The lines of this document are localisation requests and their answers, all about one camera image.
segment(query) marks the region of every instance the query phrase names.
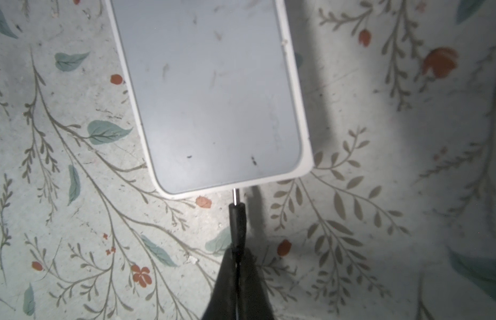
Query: metal pin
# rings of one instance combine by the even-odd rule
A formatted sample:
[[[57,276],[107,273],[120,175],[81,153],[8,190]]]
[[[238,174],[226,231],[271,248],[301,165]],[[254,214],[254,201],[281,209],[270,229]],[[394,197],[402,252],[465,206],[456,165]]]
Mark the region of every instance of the metal pin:
[[[239,189],[233,189],[233,205],[238,205],[241,202],[241,196],[239,195]]]

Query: orange flower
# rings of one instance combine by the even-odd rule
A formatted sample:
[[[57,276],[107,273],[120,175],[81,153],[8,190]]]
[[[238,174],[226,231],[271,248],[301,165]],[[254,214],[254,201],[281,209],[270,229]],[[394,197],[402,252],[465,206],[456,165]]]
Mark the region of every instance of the orange flower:
[[[212,204],[213,202],[206,197],[199,196],[196,198],[196,205],[200,208],[210,209]]]
[[[114,74],[111,76],[111,83],[114,85],[121,85],[123,82],[123,78],[120,74]]]
[[[426,74],[429,69],[433,69],[433,74],[437,79],[443,79],[458,66],[456,60],[458,53],[448,47],[440,47],[432,50],[422,63],[422,74]]]
[[[33,261],[31,263],[31,266],[33,267],[33,269],[35,269],[36,271],[42,271],[44,269],[44,267],[42,267],[42,265],[40,264],[40,262],[38,261]]]
[[[131,270],[133,272],[132,280],[139,283],[142,288],[146,288],[147,285],[152,284],[152,278],[150,278],[150,276],[148,275],[150,273],[149,268],[143,267],[141,270],[139,270],[139,266],[132,265]]]
[[[360,34],[358,35],[358,42],[363,45],[364,47],[368,47],[369,44],[371,43],[371,32],[367,29],[363,29],[360,31]]]
[[[289,240],[287,240],[287,239],[283,240],[278,245],[278,249],[277,249],[278,255],[281,257],[286,256],[290,251],[290,247],[292,247],[292,243],[290,243]]]
[[[421,1],[417,4],[417,6],[415,7],[415,10],[417,10],[420,13],[424,13],[426,6],[427,6],[427,3],[425,3],[424,1]]]

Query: floral pattern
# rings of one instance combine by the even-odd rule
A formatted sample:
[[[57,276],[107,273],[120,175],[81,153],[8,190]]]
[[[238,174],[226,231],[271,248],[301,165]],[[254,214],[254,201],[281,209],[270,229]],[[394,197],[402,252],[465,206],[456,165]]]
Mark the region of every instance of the floral pattern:
[[[496,2],[456,4],[287,2],[315,166],[243,190],[278,319],[496,319]],[[155,191],[109,25],[0,1],[0,319],[200,319],[230,245],[229,192]]]

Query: dust speck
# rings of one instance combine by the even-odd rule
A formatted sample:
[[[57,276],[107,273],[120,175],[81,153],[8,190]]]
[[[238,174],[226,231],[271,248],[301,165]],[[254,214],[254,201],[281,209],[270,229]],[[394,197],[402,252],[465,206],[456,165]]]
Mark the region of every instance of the dust speck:
[[[213,78],[211,80],[211,85],[209,86],[209,89],[212,89],[214,87],[214,83],[216,83],[216,70],[214,70]]]
[[[162,67],[162,78],[166,80],[166,73],[170,70],[170,65],[165,64],[164,67]]]
[[[214,31],[214,35],[216,39],[218,39],[218,41],[221,41],[221,39],[223,39],[223,35],[220,34],[218,31]]]
[[[248,3],[244,8],[246,10],[253,8],[254,6],[258,5],[260,3],[260,0],[251,0],[250,3]]]
[[[224,8],[225,5],[221,5],[221,6],[217,6],[216,8],[214,8],[214,13],[218,12],[220,9]]]
[[[85,14],[86,18],[88,18],[88,20],[91,19],[90,9],[83,10],[83,13]]]

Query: white frame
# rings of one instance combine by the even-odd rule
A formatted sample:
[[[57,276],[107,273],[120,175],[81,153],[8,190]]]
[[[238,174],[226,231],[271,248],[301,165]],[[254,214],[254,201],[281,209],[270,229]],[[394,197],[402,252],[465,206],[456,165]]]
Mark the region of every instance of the white frame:
[[[298,163],[298,165],[296,166],[296,168],[293,171],[286,173],[286,174],[270,176],[270,177],[265,177],[265,178],[258,178],[258,179],[253,179],[253,180],[248,180],[248,181],[243,181],[243,182],[238,182],[238,183],[230,183],[230,184],[226,184],[226,185],[221,185],[221,186],[216,186],[216,187],[211,187],[211,188],[206,188],[206,189],[199,189],[199,190],[189,191],[189,192],[180,193],[180,194],[170,194],[170,193],[167,193],[159,185],[159,183],[157,182],[157,179],[155,177],[154,167],[152,166],[152,159],[150,158],[149,148],[147,145],[147,140],[146,140],[145,135],[144,135],[143,125],[142,125],[142,122],[140,119],[138,106],[136,105],[136,100],[134,99],[134,95],[132,94],[134,92],[134,90],[133,90],[132,85],[131,85],[131,79],[129,77],[129,71],[127,69],[127,63],[125,60],[125,56],[123,54],[123,46],[122,46],[122,42],[120,41],[120,35],[118,33],[118,27],[116,25],[116,19],[115,19],[114,13],[113,13],[113,7],[111,5],[111,0],[106,0],[106,7],[108,10],[109,19],[111,21],[111,27],[113,29],[113,36],[114,36],[114,39],[116,42],[116,46],[118,48],[118,55],[120,56],[120,64],[122,65],[123,79],[125,80],[126,85],[127,85],[127,89],[129,90],[129,100],[131,102],[132,111],[134,113],[134,118],[136,119],[136,126],[138,128],[138,133],[141,137],[143,152],[144,152],[144,155],[146,157],[146,162],[147,162],[147,167],[149,169],[150,178],[152,179],[152,182],[154,183],[157,191],[159,193],[161,193],[165,198],[182,199],[182,198],[194,197],[196,195],[204,195],[207,193],[224,191],[224,190],[228,190],[228,189],[250,187],[250,186],[263,184],[263,183],[287,180],[287,179],[292,179],[292,178],[304,176],[307,173],[309,173],[310,170],[312,170],[312,168],[313,168],[312,147],[310,145],[308,126],[307,126],[307,121],[306,121],[306,117],[305,117],[305,108],[303,106],[300,81],[299,81],[298,74],[297,74],[296,60],[294,58],[294,49],[292,47],[292,39],[290,36],[289,21],[287,18],[287,11],[285,8],[285,2],[284,2],[284,0],[275,0],[275,4],[276,4],[276,8],[277,8],[278,22],[280,24],[280,32],[281,32],[282,38],[283,38],[282,47],[284,48],[284,54],[286,56],[287,72],[289,74],[289,80],[290,80],[290,89],[291,89],[292,98],[293,98],[293,101],[295,104],[297,125],[299,128],[300,137],[301,137],[301,159],[300,159],[300,162]]]

